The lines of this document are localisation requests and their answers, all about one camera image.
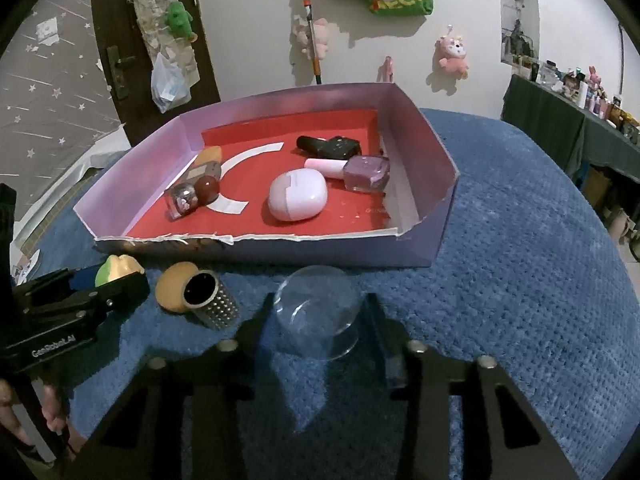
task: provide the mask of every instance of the dark brown door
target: dark brown door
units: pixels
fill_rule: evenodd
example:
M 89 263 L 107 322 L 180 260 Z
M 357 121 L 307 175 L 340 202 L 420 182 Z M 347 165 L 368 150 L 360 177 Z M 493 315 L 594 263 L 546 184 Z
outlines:
M 218 88 L 209 59 L 207 43 L 200 21 L 200 12 L 195 0 L 180 0 L 193 16 L 191 27 L 198 40 L 191 44 L 195 51 L 200 81 L 191 87 L 191 101 L 161 114 L 151 99 L 152 62 L 146 52 L 142 34 L 136 23 L 133 4 L 127 0 L 91 0 L 94 14 L 95 39 L 100 51 L 107 83 L 111 85 L 113 103 L 125 125 L 127 137 L 136 145 L 152 134 L 171 118 L 194 108 L 220 101 Z M 116 45 L 120 58 L 135 56 L 136 59 L 124 68 L 124 79 L 129 89 L 128 97 L 118 99 L 109 70 L 107 47 Z

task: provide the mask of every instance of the blue tablecloth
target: blue tablecloth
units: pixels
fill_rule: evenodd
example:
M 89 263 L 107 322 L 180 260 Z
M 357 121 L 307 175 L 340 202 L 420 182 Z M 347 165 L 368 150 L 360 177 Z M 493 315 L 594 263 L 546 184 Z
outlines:
M 600 479 L 640 422 L 640 309 L 618 252 L 575 186 L 523 132 L 424 113 L 462 172 L 440 254 L 429 269 L 349 273 L 411 336 L 455 358 L 496 356 L 580 477 Z M 72 205 L 40 243 L 39 274 L 104 259 Z M 145 262 L 152 286 L 161 272 L 153 267 L 166 264 Z M 243 319 L 292 271 L 212 266 Z M 233 332 L 170 316 L 153 295 L 133 314 L 110 316 L 98 344 L 65 367 L 74 424 L 91 434 L 146 356 L 200 354 Z M 266 355 L 257 398 L 239 403 L 250 478 L 394 477 L 406 406 L 387 399 L 363 346 L 330 364 Z

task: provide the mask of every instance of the dark green cloth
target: dark green cloth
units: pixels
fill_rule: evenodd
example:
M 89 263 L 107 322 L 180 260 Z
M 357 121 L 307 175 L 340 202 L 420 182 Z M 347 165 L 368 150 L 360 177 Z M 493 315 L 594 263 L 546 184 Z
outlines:
M 640 182 L 640 148 L 606 121 L 547 88 L 512 75 L 502 120 L 525 132 L 569 176 L 586 160 Z

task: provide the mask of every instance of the pink plush toy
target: pink plush toy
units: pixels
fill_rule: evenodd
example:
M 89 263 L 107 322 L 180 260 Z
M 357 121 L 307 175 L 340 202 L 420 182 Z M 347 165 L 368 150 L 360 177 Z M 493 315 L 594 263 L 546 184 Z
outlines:
M 440 38 L 440 66 L 449 73 L 459 73 L 462 79 L 466 79 L 469 65 L 466 64 L 466 49 L 462 42 L 462 36 L 442 36 Z
M 314 21 L 314 32 L 316 34 L 316 54 L 318 59 L 323 60 L 329 50 L 329 23 L 324 18 Z M 302 47 L 302 53 L 311 59 L 311 49 L 309 46 L 309 25 L 301 18 L 297 20 L 292 30 L 293 35 L 298 40 L 298 44 Z
M 596 85 L 602 83 L 602 78 L 598 74 L 596 74 L 596 67 L 590 66 L 589 73 L 591 74 L 589 76 L 589 81 L 591 81 L 592 83 L 596 83 Z

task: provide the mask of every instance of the white plastic bag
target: white plastic bag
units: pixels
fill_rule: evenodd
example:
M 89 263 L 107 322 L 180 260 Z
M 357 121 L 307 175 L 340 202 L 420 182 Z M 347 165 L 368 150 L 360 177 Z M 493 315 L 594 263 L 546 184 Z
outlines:
M 182 70 L 160 53 L 151 72 L 151 97 L 162 114 L 191 101 L 189 85 Z

